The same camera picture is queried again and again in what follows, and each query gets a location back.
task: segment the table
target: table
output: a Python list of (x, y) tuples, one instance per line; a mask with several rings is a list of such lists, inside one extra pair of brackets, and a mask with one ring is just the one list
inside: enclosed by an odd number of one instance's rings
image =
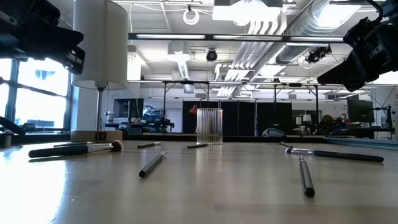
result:
[[(383, 156), (383, 164), (306, 156), (316, 195), (303, 194), (298, 155), (277, 143), (125, 141), (126, 150), (30, 161), (29, 145), (0, 151), (0, 223), (397, 223), (398, 152), (331, 144), (318, 150)], [(160, 151), (146, 179), (138, 172)]]

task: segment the window frame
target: window frame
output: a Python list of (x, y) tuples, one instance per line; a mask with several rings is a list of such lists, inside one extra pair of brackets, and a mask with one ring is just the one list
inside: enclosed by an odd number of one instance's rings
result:
[(11, 76), (10, 82), (15, 83), (16, 85), (9, 85), (9, 93), (8, 93), (8, 101), (6, 105), (6, 115), (5, 117), (12, 122), (15, 122), (15, 115), (16, 115), (16, 101), (17, 101), (17, 91), (18, 88), (26, 87), (30, 91), (34, 91), (36, 93), (41, 93), (50, 96), (60, 96), (66, 99), (66, 110), (63, 117), (63, 128), (46, 128), (48, 131), (70, 131), (70, 121), (72, 118), (72, 94), (73, 94), (73, 87), (71, 84), (72, 74), (69, 72), (68, 76), (68, 91), (66, 96), (58, 95), (51, 91), (41, 90), (39, 88), (35, 88), (32, 86), (21, 85), (18, 83), (18, 75), (19, 75), (19, 61), (12, 60), (11, 65)]

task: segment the white lamp shade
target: white lamp shade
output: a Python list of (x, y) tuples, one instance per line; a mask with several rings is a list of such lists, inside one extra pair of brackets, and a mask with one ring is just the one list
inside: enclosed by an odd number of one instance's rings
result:
[(303, 121), (311, 121), (311, 115), (310, 114), (303, 115)]
[(301, 124), (301, 117), (296, 117), (296, 124), (300, 125)]
[(86, 58), (83, 73), (73, 75), (72, 85), (95, 90), (126, 88), (127, 22), (127, 12), (112, 1), (75, 1), (73, 28), (84, 34), (79, 46)]

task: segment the black partition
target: black partition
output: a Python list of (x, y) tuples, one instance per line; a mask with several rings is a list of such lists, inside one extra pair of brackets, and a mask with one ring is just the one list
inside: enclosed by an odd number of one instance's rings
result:
[(277, 103), (276, 113), (274, 112), (274, 103), (257, 103), (257, 134), (267, 128), (277, 128), (285, 134), (292, 133), (292, 104)]
[(254, 136), (254, 103), (239, 102), (238, 136)]
[(197, 128), (197, 115), (190, 110), (197, 108), (218, 108), (218, 102), (214, 101), (183, 101), (182, 102), (182, 133), (193, 134)]
[(223, 109), (223, 135), (238, 135), (238, 102), (221, 102)]

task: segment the ceiling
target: ceiling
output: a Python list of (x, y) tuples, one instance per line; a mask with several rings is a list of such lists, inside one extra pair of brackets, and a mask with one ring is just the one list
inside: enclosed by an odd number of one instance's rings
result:
[[(62, 26), (73, 24), (73, 0), (49, 0), (57, 8), (61, 10), (61, 17), (65, 21)], [(212, 10), (214, 2), (212, 0), (202, 1), (202, 10)], [(287, 20), (289, 21), (299, 12), (301, 8), (308, 3), (308, 0), (296, 0), (297, 6), (287, 11)], [(230, 21), (214, 21), (210, 15), (200, 13), (200, 19), (197, 24), (191, 26), (184, 23), (182, 17), (184, 11), (158, 11), (161, 6), (148, 5), (155, 10), (146, 9), (136, 5), (122, 5), (129, 13), (132, 27), (127, 27), (128, 31), (133, 32), (153, 32), (153, 33), (194, 33), (194, 34), (245, 34), (248, 26), (240, 27)], [(185, 6), (168, 6), (166, 10), (185, 9)], [(368, 16), (373, 19), (377, 16), (375, 10), (369, 6), (362, 7), (351, 19), (338, 28), (332, 35), (345, 35), (347, 30), (354, 26), (360, 19)], [(177, 63), (167, 60), (168, 41), (148, 41), (135, 40), (134, 44), (143, 59), (146, 61), (149, 69), (144, 69), (145, 78), (154, 78), (157, 74), (170, 74), (173, 70), (178, 70)], [(214, 71), (216, 63), (206, 61), (206, 53), (209, 48), (215, 48), (218, 53), (218, 60), (228, 61), (234, 60), (236, 53), (239, 51), (240, 42), (189, 42), (190, 51), (195, 55), (191, 55), (191, 61), (187, 62), (189, 70), (208, 70)], [(303, 57), (284, 69), (284, 78), (306, 81), (315, 79), (318, 75), (328, 71), (329, 69), (342, 62), (351, 51), (351, 47), (345, 44), (332, 44), (331, 49), (334, 57), (331, 55), (320, 61), (319, 64), (312, 65), (308, 69), (308, 64), (303, 62)]]

